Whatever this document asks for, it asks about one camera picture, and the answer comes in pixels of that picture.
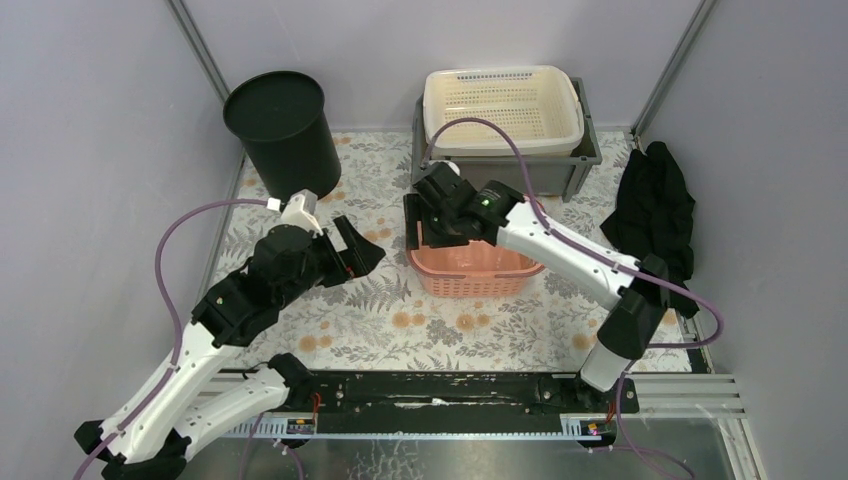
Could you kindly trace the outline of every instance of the black bin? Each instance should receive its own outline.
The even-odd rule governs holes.
[[[240,140],[271,196],[307,188],[319,198],[341,176],[324,116],[324,91],[299,72],[269,72],[239,85],[224,103],[224,123]]]

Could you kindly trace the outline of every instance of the orange plastic basket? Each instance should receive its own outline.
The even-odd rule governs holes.
[[[515,295],[545,268],[524,255],[478,241],[436,249],[421,245],[406,255],[424,290],[437,297]]]

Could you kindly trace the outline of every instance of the black fabric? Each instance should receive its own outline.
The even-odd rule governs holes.
[[[695,255],[692,212],[695,199],[686,190],[683,172],[663,142],[653,142],[645,153],[633,150],[621,176],[615,211],[601,224],[610,243],[636,258],[653,253],[668,264],[670,280],[685,287],[692,278]],[[686,297],[671,294],[671,306],[684,317],[698,312]]]

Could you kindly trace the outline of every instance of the gray bin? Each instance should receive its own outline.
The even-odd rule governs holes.
[[[526,155],[527,169],[530,172],[530,184],[537,195],[561,195],[562,201],[571,200],[589,175],[593,165],[601,163],[601,148],[595,135],[595,126],[583,80],[571,77],[571,83],[580,97],[583,107],[583,141],[569,156]],[[412,181],[425,168],[424,151],[427,149],[427,135],[424,132],[423,97],[415,104],[415,117],[412,121]],[[450,160],[457,164],[462,177],[480,189],[489,180],[503,182],[510,187],[525,192],[524,177],[514,156],[505,157],[434,157],[433,160]]]

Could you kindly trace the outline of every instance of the basket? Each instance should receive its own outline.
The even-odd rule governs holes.
[[[421,245],[406,255],[424,290],[437,297],[515,295],[545,268],[524,255],[480,241],[435,249]]]
[[[550,66],[478,68],[431,73],[424,84],[427,143],[445,123],[462,117],[489,120],[523,154],[569,155],[583,139],[583,111],[571,80]],[[512,155],[485,125],[463,123],[439,136],[434,155]]]

